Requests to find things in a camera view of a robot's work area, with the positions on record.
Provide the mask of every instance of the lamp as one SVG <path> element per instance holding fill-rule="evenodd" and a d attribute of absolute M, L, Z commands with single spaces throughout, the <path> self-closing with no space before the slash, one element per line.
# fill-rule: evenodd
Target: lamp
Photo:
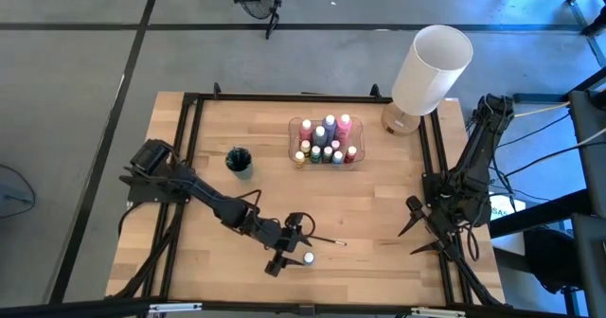
<path fill-rule="evenodd" d="M 463 73 L 473 56 L 472 43 L 460 30 L 434 25 L 420 30 L 396 78 L 382 123 L 395 135 L 417 129 Z"/>

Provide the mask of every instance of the white lampshade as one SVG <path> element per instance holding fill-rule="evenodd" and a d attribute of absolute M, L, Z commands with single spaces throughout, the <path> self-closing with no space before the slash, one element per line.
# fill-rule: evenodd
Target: white lampshade
<path fill-rule="evenodd" d="M 431 113 L 473 56 L 470 40 L 450 26 L 428 26 L 417 33 L 391 90 L 408 115 Z"/>

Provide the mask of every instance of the clear plastic container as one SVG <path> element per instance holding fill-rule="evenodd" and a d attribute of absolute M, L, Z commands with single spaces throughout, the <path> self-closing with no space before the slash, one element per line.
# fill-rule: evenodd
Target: clear plastic container
<path fill-rule="evenodd" d="M 291 122 L 288 124 L 288 133 L 289 133 L 289 140 L 290 140 L 288 154 L 289 154 L 289 157 L 291 158 L 291 160 L 293 161 L 293 163 L 296 160 L 294 158 L 294 155 L 296 154 L 297 151 L 300 150 L 299 147 L 300 147 L 301 142 L 299 141 L 299 127 L 301 126 L 301 123 L 303 122 L 303 120 L 304 120 L 303 118 L 296 117 L 296 118 L 291 119 Z M 321 126 L 321 125 L 322 125 L 322 119 L 312 120 L 313 128 L 315 128 L 317 126 Z M 305 160 L 305 163 L 303 165 L 303 168 L 301 168 L 301 170 L 316 170 L 316 169 L 351 170 L 356 167 L 358 162 L 364 160 L 364 156 L 365 156 L 364 129 L 362 127 L 362 121 L 360 121 L 360 119 L 358 119 L 356 117 L 351 118 L 351 131 L 349 132 L 349 140 L 347 141 L 346 144 L 342 144 L 341 147 L 339 147 L 338 151 L 342 152 L 343 155 L 345 156 L 345 154 L 348 151 L 348 148 L 351 146 L 356 147 L 358 152 L 356 153 L 356 156 L 353 159 L 353 161 L 350 163 L 345 163 L 345 162 L 342 164 L 312 163 L 312 161 L 309 158 L 307 158 Z"/>

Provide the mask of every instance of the concrete floor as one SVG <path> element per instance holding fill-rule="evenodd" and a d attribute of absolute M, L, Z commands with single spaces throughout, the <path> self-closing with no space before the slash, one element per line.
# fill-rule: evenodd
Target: concrete floor
<path fill-rule="evenodd" d="M 0 22 L 138 23 L 146 0 L 0 0 Z M 563 0 L 283 0 L 283 23 L 575 24 Z M 599 10 L 579 0 L 587 17 Z M 230 0 L 157 0 L 153 23 L 257 23 Z M 448 97 L 468 115 L 490 92 L 562 93 L 599 66 L 573 32 L 468 32 L 474 58 Z M 113 260 L 127 188 L 117 176 L 144 139 L 159 91 L 389 95 L 415 32 L 148 32 L 134 70 L 66 300 L 99 299 Z M 0 306 L 39 304 L 57 267 L 67 227 L 91 166 L 134 33 L 0 31 L 0 163 L 21 170 L 39 195 L 34 210 L 0 221 Z M 531 107 L 521 106 L 517 112 Z M 554 111 L 516 119 L 503 141 L 557 118 Z M 499 150 L 514 169 L 575 142 L 564 121 Z M 559 169 L 573 169 L 564 179 Z M 584 187 L 571 152 L 511 178 L 513 187 L 557 198 Z M 500 269 L 506 298 L 519 308 L 563 312 L 529 274 Z"/>

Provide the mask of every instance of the lamp base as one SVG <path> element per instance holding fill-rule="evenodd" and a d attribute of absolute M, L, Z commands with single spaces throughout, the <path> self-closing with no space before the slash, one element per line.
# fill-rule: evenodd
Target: lamp base
<path fill-rule="evenodd" d="M 404 113 L 398 106 L 390 102 L 383 109 L 381 123 L 388 133 L 404 136 L 413 133 L 420 123 L 420 116 Z"/>

